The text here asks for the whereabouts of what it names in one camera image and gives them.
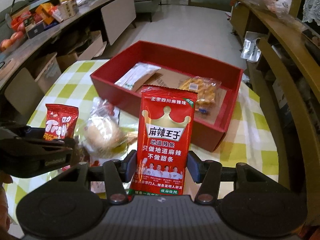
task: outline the apple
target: apple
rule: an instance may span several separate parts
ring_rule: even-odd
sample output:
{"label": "apple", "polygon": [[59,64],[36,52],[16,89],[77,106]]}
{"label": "apple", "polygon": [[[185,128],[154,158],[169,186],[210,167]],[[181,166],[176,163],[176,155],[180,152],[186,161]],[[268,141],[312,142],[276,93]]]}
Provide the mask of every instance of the apple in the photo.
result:
{"label": "apple", "polygon": [[1,51],[4,52],[7,48],[9,48],[13,44],[12,40],[7,39],[1,42]]}
{"label": "apple", "polygon": [[23,37],[23,32],[16,32],[16,33],[12,34],[10,40],[12,40],[12,42],[15,43],[16,40],[18,40],[22,37]]}
{"label": "apple", "polygon": [[18,26],[18,32],[26,33],[26,28],[23,23]]}

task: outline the white floor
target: white floor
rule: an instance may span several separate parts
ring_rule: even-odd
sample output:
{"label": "white floor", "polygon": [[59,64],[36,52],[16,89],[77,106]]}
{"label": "white floor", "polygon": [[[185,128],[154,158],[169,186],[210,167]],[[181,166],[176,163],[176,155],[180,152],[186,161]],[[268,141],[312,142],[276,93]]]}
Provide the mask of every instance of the white floor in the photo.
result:
{"label": "white floor", "polygon": [[216,58],[242,69],[246,61],[240,58],[241,46],[231,34],[232,26],[223,11],[183,6],[162,5],[148,22],[148,16],[138,18],[134,29],[130,25],[117,41],[103,53],[112,57],[131,44],[143,40],[161,43]]}

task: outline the snack bag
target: snack bag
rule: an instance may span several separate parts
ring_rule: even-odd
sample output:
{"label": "snack bag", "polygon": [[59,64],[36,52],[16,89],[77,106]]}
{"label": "snack bag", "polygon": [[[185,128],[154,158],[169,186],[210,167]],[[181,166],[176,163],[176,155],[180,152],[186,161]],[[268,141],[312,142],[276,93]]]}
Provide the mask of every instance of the snack bag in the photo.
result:
{"label": "snack bag", "polygon": [[75,106],[59,104],[45,104],[47,119],[45,123],[44,139],[72,138],[75,131],[79,109]]}
{"label": "snack bag", "polygon": [[97,166],[126,150],[127,136],[118,125],[118,116],[118,108],[107,100],[94,98],[89,119],[76,131],[81,145],[90,154],[90,160],[97,161]]}
{"label": "snack bag", "polygon": [[197,94],[143,85],[137,170],[129,194],[181,195]]}
{"label": "snack bag", "polygon": [[217,91],[220,85],[220,81],[212,78],[194,77],[182,82],[179,89],[197,92],[198,100],[196,101],[196,111],[208,114],[210,108],[216,104]]}

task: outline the spicy strip snack bag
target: spicy strip snack bag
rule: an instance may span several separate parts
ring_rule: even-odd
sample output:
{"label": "spicy strip snack bag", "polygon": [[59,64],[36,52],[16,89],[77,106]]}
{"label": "spicy strip snack bag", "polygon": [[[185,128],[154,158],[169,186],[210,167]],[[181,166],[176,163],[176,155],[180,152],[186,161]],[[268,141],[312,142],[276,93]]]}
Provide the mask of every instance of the spicy strip snack bag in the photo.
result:
{"label": "spicy strip snack bag", "polygon": [[181,195],[197,93],[143,85],[129,194]]}
{"label": "spicy strip snack bag", "polygon": [[72,138],[79,116],[79,109],[75,106],[60,104],[45,104],[45,106],[47,107],[47,119],[44,139],[51,141]]}

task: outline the open red box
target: open red box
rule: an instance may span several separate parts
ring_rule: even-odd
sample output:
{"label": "open red box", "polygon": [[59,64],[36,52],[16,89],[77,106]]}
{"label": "open red box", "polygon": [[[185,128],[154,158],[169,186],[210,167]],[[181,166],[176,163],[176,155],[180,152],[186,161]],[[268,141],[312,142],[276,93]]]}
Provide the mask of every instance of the open red box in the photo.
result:
{"label": "open red box", "polygon": [[140,114],[141,95],[114,83],[138,62],[157,65],[191,77],[201,76],[221,81],[221,87],[227,92],[214,124],[195,116],[191,136],[191,143],[207,151],[214,151],[228,130],[243,70],[190,51],[138,41],[91,74],[101,98],[136,117]]}

